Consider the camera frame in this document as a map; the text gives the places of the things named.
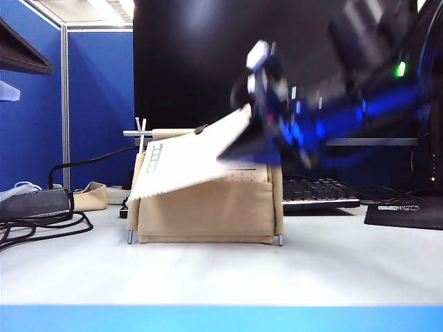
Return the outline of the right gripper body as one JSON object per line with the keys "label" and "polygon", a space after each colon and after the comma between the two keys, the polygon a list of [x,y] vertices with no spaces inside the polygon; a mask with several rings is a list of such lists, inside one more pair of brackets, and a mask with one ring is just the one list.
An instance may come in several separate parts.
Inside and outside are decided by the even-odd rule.
{"label": "right gripper body", "polygon": [[263,55],[254,64],[254,161],[277,164],[281,154],[312,168],[321,138],[315,118],[292,103],[280,60]]}

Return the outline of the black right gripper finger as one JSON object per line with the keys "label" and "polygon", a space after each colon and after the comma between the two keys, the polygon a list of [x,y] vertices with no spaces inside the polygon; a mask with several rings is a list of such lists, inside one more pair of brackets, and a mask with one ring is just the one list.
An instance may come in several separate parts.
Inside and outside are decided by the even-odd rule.
{"label": "black right gripper finger", "polygon": [[262,129],[245,129],[217,157],[223,161],[251,163],[281,163],[280,149],[274,137],[266,135]]}

